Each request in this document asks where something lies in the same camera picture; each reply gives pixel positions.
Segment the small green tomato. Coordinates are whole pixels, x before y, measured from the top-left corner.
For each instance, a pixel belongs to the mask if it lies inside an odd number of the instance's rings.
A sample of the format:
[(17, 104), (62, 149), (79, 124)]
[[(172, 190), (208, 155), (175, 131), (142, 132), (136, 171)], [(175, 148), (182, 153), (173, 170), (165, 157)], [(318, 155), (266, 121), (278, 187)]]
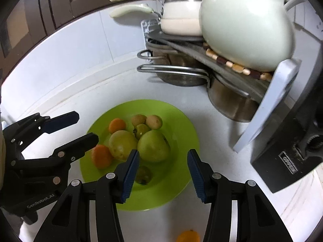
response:
[(145, 133), (149, 132), (151, 129), (144, 123), (134, 127), (133, 133), (137, 140), (139, 140)]
[(135, 181), (140, 185), (147, 185), (151, 182), (153, 174), (146, 166), (139, 166), (137, 169)]

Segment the large orange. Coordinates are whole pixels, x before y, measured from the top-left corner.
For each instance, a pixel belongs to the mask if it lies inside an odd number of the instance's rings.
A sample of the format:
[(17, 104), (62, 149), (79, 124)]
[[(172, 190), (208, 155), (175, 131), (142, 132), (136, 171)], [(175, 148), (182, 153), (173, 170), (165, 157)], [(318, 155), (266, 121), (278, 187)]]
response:
[(98, 169), (109, 167), (112, 164), (113, 159), (109, 148), (105, 145), (98, 144), (91, 150), (91, 161)]

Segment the yellow-green pear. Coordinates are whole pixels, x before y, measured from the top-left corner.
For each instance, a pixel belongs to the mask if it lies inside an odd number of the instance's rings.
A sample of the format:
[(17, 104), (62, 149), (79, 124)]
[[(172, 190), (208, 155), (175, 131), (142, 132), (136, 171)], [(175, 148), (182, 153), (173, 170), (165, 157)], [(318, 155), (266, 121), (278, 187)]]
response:
[(130, 152), (137, 149), (137, 142), (138, 140), (130, 132), (118, 130), (110, 136), (108, 148), (115, 159), (126, 161)]

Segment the small orange tangerine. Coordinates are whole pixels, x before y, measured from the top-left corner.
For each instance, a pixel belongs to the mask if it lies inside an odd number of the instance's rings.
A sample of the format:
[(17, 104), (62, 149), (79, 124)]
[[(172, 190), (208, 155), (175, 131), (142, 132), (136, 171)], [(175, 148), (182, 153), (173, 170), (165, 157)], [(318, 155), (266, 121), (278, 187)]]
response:
[(177, 237), (176, 242), (200, 242), (200, 235), (198, 232), (190, 229), (182, 232)]

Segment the green apple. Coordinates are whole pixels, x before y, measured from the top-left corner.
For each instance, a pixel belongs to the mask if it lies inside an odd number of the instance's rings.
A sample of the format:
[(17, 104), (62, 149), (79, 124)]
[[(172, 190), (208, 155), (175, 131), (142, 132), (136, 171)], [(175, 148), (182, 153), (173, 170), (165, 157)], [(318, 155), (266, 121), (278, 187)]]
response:
[(145, 133), (137, 144), (137, 150), (142, 160), (159, 163), (169, 158), (171, 150), (167, 139), (159, 130)]

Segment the green fruit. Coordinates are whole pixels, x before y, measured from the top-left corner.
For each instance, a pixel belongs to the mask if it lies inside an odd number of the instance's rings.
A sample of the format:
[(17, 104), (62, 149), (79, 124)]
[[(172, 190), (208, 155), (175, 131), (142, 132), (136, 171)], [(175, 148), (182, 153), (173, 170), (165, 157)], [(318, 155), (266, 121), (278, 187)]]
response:
[(119, 130), (125, 130), (126, 123), (123, 119), (115, 118), (108, 125), (108, 131), (110, 134), (113, 134)]

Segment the small brown longan fruit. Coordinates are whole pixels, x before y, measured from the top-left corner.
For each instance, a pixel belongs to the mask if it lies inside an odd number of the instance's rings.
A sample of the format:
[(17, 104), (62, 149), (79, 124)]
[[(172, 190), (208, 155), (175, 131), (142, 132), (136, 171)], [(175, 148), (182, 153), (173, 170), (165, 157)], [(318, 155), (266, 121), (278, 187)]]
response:
[(150, 115), (146, 119), (146, 125), (153, 130), (160, 129), (163, 125), (162, 119), (157, 115)]

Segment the green plastic plate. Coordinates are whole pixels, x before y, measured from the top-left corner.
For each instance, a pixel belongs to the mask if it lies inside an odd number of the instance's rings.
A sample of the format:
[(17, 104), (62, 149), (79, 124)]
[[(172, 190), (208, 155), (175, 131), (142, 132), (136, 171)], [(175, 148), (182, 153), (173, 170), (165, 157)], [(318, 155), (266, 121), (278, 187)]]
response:
[[(159, 128), (150, 129), (144, 135), (131, 123), (135, 115), (158, 116)], [(193, 123), (185, 114), (171, 104), (139, 99), (119, 104), (103, 113), (89, 128), (99, 137), (99, 143), (109, 145), (111, 137), (108, 126), (114, 119), (125, 122), (125, 132), (118, 137), (118, 146), (132, 147), (131, 139), (139, 137), (140, 164), (137, 179), (129, 199), (118, 209), (126, 211), (149, 210), (166, 204), (178, 196), (191, 180), (187, 167), (187, 152), (199, 149), (199, 139)]]

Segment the steel pot right bottom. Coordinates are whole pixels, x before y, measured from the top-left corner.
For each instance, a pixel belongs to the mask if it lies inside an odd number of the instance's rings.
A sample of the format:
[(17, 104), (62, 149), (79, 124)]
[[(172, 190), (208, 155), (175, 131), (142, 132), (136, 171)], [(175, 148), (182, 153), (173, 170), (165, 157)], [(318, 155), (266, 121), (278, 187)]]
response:
[(208, 88), (208, 97), (222, 115), (237, 122), (250, 122), (259, 107), (247, 92), (216, 73)]

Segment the black knife block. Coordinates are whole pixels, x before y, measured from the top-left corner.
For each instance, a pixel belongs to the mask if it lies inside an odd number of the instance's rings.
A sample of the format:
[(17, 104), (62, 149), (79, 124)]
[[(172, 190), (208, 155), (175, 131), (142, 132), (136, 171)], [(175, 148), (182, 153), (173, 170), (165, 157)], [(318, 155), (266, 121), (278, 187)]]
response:
[(269, 190), (276, 193), (322, 163), (322, 84), (314, 86), (252, 161)]

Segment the beaded wooden trivet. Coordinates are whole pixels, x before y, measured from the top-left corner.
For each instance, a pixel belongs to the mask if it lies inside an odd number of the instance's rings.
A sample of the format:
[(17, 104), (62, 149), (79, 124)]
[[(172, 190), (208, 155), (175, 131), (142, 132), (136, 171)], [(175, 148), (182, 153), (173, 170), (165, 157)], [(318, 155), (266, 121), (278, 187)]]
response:
[(217, 64), (228, 67), (236, 73), (250, 76), (254, 79), (267, 81), (267, 82), (271, 82), (273, 78), (272, 74), (269, 72), (260, 72), (250, 68), (246, 68), (244, 66), (233, 63), (227, 60), (226, 58), (223, 58), (222, 56), (216, 54), (206, 42), (203, 42), (202, 46), (206, 50), (205, 52), (206, 56), (215, 60)]

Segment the steel pot left bottom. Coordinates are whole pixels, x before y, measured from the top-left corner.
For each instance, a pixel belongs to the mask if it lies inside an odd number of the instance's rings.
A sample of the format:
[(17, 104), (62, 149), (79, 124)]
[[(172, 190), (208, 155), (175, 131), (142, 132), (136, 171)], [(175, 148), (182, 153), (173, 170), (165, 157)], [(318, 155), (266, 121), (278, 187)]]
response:
[(206, 65), (177, 50), (146, 49), (137, 54), (140, 59), (149, 60), (149, 65), (140, 65), (137, 71), (155, 73), (163, 82), (181, 86), (210, 86)]

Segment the metal corner shelf rack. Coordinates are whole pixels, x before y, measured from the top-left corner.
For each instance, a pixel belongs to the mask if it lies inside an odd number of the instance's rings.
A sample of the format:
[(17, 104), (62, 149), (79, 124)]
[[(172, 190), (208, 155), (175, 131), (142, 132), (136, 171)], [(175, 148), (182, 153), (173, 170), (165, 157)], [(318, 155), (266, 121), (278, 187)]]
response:
[(236, 87), (247, 92), (259, 103), (259, 107), (247, 129), (233, 147), (233, 150), (237, 153), (260, 134), (267, 119), (269, 119), (274, 109), (288, 94), (301, 66), (300, 60), (287, 59), (278, 65), (271, 82), (257, 80), (250, 76), (236, 73), (228, 67), (219, 65), (215, 60), (206, 56), (206, 50), (203, 48), (201, 44), (202, 39), (200, 38), (166, 35), (161, 31), (160, 25), (156, 19), (143, 20), (141, 22), (141, 27), (145, 40), (148, 40), (149, 38), (154, 39), (155, 41), (159, 41), (164, 45), (168, 45), (179, 52), (183, 52), (184, 54), (193, 57), (214, 70), (216, 74), (219, 74), (230, 81)]

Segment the white saucepan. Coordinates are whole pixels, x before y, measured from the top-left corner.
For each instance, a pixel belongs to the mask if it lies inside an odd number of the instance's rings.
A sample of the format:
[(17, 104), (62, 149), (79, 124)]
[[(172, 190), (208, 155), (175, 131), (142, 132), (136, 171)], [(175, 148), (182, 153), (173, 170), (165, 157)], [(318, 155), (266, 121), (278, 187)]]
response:
[(119, 18), (132, 12), (155, 14), (158, 16), (161, 30), (165, 34), (201, 37), (200, 6), (200, 1), (166, 2), (164, 12), (159, 14), (146, 4), (126, 4), (113, 9), (109, 16)]
[(198, 19), (201, 1), (157, 0), (161, 4), (162, 16), (166, 19)]

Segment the dark wooden window frame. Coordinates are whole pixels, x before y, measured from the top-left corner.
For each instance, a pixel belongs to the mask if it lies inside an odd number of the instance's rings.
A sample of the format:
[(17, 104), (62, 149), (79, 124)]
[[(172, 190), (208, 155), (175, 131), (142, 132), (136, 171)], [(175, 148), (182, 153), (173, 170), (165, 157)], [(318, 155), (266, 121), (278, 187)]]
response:
[(1, 0), (1, 79), (41, 41), (109, 0)]

